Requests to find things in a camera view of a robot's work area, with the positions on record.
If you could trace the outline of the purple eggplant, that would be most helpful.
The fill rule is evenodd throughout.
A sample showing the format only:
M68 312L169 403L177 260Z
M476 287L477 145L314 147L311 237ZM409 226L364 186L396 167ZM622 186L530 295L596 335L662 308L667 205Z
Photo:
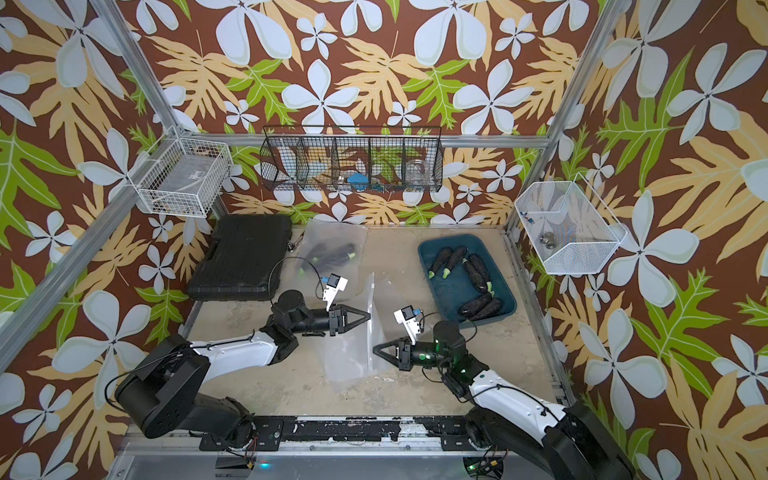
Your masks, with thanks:
M318 269L343 266L357 254L353 243L323 242L316 244L308 254L309 261Z

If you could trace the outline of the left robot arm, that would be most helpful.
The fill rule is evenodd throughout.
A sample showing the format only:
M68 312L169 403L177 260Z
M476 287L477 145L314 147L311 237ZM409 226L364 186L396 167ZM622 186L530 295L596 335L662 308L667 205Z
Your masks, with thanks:
M338 304L347 280L332 274L320 281L324 307L310 309L298 290L286 290L271 305L266 324L226 340L190 342L166 338L137 367L111 381L114 399L148 439L185 429L201 437L205 450L240 450L255 440L256 417L237 400L201 393L212 379L239 370L276 365L301 336L336 336L367 323L365 310Z

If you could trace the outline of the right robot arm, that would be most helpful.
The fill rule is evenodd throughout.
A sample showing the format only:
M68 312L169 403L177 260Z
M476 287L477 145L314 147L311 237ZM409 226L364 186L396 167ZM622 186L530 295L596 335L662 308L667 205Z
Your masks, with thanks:
M548 402L505 380L467 348L459 324L441 320L420 341L423 314L408 306L394 313L407 335L373 347L401 371L436 369L440 382L473 408L468 436L478 449L509 451L554 479L633 479L636 468L597 416L583 405Z

